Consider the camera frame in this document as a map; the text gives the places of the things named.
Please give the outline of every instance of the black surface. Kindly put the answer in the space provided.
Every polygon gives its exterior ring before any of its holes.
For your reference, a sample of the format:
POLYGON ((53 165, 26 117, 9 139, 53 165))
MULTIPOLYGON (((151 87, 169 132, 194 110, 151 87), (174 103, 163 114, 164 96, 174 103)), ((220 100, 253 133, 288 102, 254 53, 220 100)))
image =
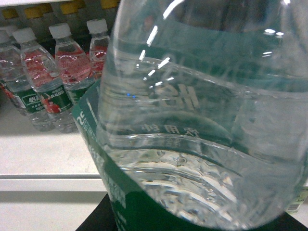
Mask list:
MULTIPOLYGON (((260 231, 308 231, 308 228, 287 213, 283 213, 272 223, 261 227, 260 231)), ((109 196, 106 195, 95 210, 76 231, 118 231, 109 196)))

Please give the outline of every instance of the water bottle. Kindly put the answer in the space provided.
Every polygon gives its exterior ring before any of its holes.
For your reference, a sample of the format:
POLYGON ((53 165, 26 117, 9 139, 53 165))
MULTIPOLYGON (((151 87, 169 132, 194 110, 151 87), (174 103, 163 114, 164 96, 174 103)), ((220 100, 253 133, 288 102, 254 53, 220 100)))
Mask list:
POLYGON ((48 30, 46 21, 43 18, 43 13, 39 7, 28 7, 25 10, 26 17, 29 21, 29 26, 34 31, 38 43, 42 45, 50 54, 54 55, 55 42, 48 30))
POLYGON ((62 13, 65 15, 66 23, 72 32, 73 39, 88 53, 91 36, 89 35, 86 23, 83 23, 78 14, 76 2, 66 2, 60 5, 62 13))
POLYGON ((119 229, 251 230, 283 213, 308 176, 306 9, 121 1, 96 134, 119 229))
POLYGON ((34 128, 39 131, 54 129, 39 96, 27 80, 20 51, 10 43, 10 38, 5 31, 0 31, 0 66, 1 79, 13 94, 17 104, 24 109, 34 128))
POLYGON ((102 76, 105 63, 107 47, 110 38, 107 34, 107 24, 105 19, 93 19, 87 21, 88 29, 92 35, 90 44, 90 61, 95 79, 102 76))
POLYGON ((35 41, 31 28, 17 30, 13 35, 20 43, 28 79, 52 123, 62 133, 73 132, 77 128, 72 117, 72 102, 59 77, 55 59, 35 41))
POLYGON ((73 104, 95 82, 91 64, 83 49, 71 38, 67 23, 49 27, 56 40, 55 59, 60 71, 60 77, 73 104))
POLYGON ((107 28, 112 31, 118 9, 118 0, 101 0, 103 18, 106 19, 107 28))
POLYGON ((38 7, 43 13, 46 26, 51 26, 51 25, 60 23, 60 20, 54 15, 53 9, 50 3, 41 3, 38 5, 38 7))
POLYGON ((2 15, 8 25, 17 26, 19 29, 24 28, 25 24, 20 20, 15 8, 7 8, 2 10, 2 15))

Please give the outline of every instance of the bottled water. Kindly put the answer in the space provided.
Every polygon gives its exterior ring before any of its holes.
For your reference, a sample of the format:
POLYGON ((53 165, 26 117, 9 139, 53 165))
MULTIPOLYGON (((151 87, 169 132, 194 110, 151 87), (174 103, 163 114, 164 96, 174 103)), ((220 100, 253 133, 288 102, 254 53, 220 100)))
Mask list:
POLYGON ((8 25, 14 25, 19 29, 24 28, 25 24, 20 20, 19 15, 14 8, 7 8, 2 10, 2 15, 4 17, 5 22, 8 25))
POLYGON ((60 20, 54 15, 53 9, 50 3, 42 3, 42 4, 39 4, 38 7, 43 13, 46 26, 51 26, 51 25, 60 23, 60 20))
POLYGON ((54 126, 62 133, 76 130, 72 102, 65 92, 54 58, 35 41, 31 28, 14 32, 21 46, 22 62, 54 126))
POLYGON ((67 23, 49 27, 56 39, 55 59, 60 71, 60 77, 73 104, 95 82, 90 60, 82 48, 71 38, 67 23))
POLYGON ((18 104, 35 129, 50 131, 54 129, 39 96, 33 91, 21 64, 20 51, 10 43, 5 31, 0 31, 1 78, 13 93, 18 104))
POLYGON ((25 10, 25 15, 29 20, 29 26, 33 30, 38 43, 42 45, 50 54, 54 55, 55 42, 51 37, 48 26, 43 18, 43 13, 39 7, 29 7, 25 10))
POLYGON ((78 5, 76 2, 66 2, 60 5, 61 11, 65 15, 65 21, 72 32, 72 38, 85 51, 89 52, 91 36, 89 35, 87 25, 79 17, 78 5))
POLYGON ((92 35, 90 44, 90 61, 95 79, 102 76, 105 63, 107 47, 110 38, 107 34, 107 24, 105 19, 93 19, 87 21, 88 29, 92 35))
POLYGON ((177 2, 121 1, 97 138, 173 215, 218 230, 262 226, 308 175, 301 5, 271 1, 254 15, 253 1, 177 2))

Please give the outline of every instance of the row of bottles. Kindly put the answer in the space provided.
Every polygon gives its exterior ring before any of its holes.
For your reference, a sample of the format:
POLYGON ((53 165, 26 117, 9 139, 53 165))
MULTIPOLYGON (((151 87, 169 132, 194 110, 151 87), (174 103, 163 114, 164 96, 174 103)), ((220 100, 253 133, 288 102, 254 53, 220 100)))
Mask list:
POLYGON ((109 43, 106 20, 89 20, 87 26, 92 35, 89 56, 73 39, 68 23, 49 26, 54 57, 31 28, 13 30, 13 39, 0 30, 0 85, 39 131, 76 130, 72 106, 102 75, 109 43))
MULTIPOLYGON (((55 41, 52 39, 48 27, 58 23, 67 23, 72 32, 73 39, 82 47, 85 52, 89 51, 91 36, 87 29, 86 22, 91 18, 91 14, 84 0, 74 0, 70 2, 58 3, 62 17, 58 18, 50 3, 42 3, 28 7, 23 10, 26 20, 22 21, 15 8, 2 10, 3 26, 16 26, 18 29, 30 27, 34 31, 39 44, 54 55, 55 41)), ((113 28, 116 18, 118 0, 101 0, 100 18, 104 18, 109 32, 113 28)))

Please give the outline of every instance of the white bottle cap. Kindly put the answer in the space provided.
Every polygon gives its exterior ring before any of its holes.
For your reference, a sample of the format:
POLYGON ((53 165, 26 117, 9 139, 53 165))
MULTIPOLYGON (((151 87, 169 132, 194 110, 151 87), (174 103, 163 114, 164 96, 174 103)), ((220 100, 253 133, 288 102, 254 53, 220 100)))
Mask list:
POLYGON ((50 33, 53 38, 61 39, 72 35, 69 25, 67 23, 59 23, 49 27, 50 33))
POLYGON ((90 34, 98 34, 108 31, 106 20, 103 18, 87 21, 87 26, 90 34))
POLYGON ((16 30, 13 32, 13 36, 18 43, 36 40, 33 30, 29 27, 16 30))
POLYGON ((0 30, 0 43, 5 43, 8 41, 10 41, 8 33, 6 33, 5 30, 0 30))
POLYGON ((15 25, 8 25, 8 26, 0 26, 0 30, 5 30, 6 33, 11 37, 13 36, 13 32, 18 30, 18 27, 15 25))

